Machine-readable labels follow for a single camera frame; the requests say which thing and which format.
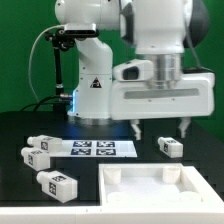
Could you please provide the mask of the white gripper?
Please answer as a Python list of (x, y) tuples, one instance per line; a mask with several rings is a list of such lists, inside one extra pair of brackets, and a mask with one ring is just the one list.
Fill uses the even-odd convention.
[(173, 89), (149, 88), (145, 82), (115, 81), (111, 90), (113, 120), (131, 120), (135, 138), (141, 139), (140, 122), (135, 119), (179, 118), (184, 138), (189, 117), (208, 116), (214, 111), (213, 73), (183, 74)]

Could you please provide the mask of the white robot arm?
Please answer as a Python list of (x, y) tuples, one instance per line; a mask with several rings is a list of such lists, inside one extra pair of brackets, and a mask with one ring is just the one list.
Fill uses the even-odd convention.
[(71, 120), (178, 118), (186, 130), (213, 112), (213, 73), (182, 67), (209, 29), (203, 0), (56, 0), (55, 15), (79, 55)]

